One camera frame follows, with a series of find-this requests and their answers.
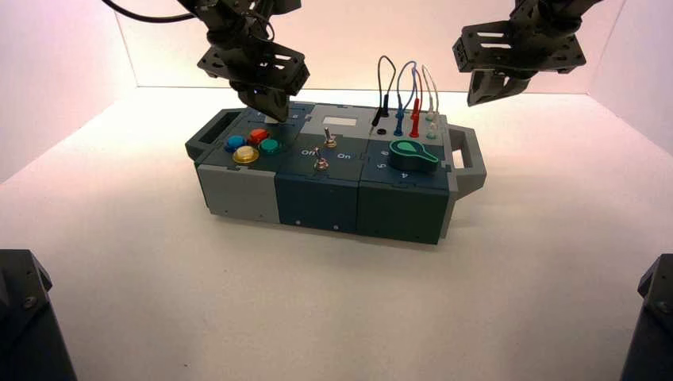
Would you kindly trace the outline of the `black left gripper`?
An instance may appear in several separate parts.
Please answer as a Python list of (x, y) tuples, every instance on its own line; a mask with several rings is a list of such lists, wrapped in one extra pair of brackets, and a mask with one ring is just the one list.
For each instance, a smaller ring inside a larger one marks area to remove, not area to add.
[(227, 80), (245, 105), (276, 121), (287, 120), (288, 95), (296, 95), (310, 76), (302, 53), (259, 39), (231, 48), (213, 44), (197, 66)]

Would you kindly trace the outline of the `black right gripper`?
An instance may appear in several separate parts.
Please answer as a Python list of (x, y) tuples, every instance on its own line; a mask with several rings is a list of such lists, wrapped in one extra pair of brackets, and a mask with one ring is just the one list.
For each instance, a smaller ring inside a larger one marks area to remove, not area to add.
[(575, 35), (576, 28), (562, 30), (542, 21), (494, 21), (469, 25), (452, 46), (460, 72), (471, 72), (469, 106), (522, 93), (532, 75), (493, 71), (557, 71), (566, 74), (583, 66), (586, 57)]

